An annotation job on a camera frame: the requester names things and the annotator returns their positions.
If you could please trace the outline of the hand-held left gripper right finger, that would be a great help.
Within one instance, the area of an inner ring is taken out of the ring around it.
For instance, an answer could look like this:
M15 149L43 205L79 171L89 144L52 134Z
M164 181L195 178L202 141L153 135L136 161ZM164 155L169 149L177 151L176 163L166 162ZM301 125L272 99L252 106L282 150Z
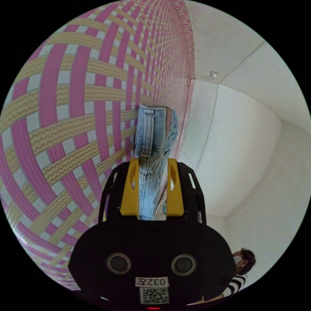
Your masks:
M183 216L183 199L179 179L178 163L169 158L167 166L167 204L166 216Z

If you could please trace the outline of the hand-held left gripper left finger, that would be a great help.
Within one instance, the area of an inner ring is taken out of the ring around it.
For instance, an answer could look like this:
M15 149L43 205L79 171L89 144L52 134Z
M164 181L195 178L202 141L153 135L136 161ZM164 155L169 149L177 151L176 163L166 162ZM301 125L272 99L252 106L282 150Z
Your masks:
M129 161L120 213L122 216L139 216L139 159Z

